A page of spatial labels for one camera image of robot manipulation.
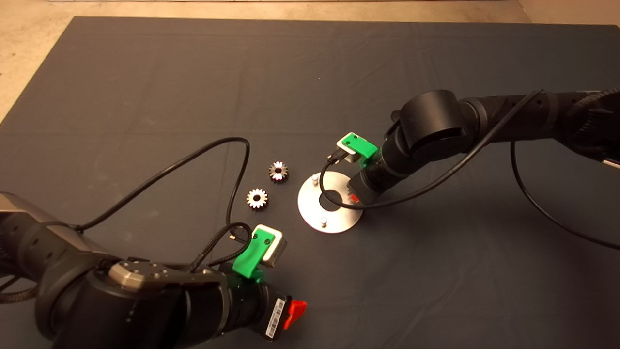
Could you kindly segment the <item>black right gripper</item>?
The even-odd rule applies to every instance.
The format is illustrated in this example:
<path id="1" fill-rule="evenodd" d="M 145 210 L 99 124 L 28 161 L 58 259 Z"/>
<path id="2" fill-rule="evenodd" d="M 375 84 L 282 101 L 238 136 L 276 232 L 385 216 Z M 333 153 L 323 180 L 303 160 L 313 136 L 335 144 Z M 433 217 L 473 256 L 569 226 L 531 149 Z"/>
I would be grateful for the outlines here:
<path id="1" fill-rule="evenodd" d="M 350 201 L 368 205 L 392 188 L 393 174 L 383 162 L 372 162 L 354 175 L 348 185 Z"/>

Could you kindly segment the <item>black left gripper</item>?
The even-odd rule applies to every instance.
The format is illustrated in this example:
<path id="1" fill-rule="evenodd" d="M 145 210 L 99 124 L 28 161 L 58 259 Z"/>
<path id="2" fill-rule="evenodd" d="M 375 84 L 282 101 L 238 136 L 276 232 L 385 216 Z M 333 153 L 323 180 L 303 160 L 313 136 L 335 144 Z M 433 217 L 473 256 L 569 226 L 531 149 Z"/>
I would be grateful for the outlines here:
<path id="1" fill-rule="evenodd" d="M 308 303 L 293 300 L 269 283 L 236 281 L 229 285 L 228 332 L 250 329 L 269 342 L 301 318 Z"/>

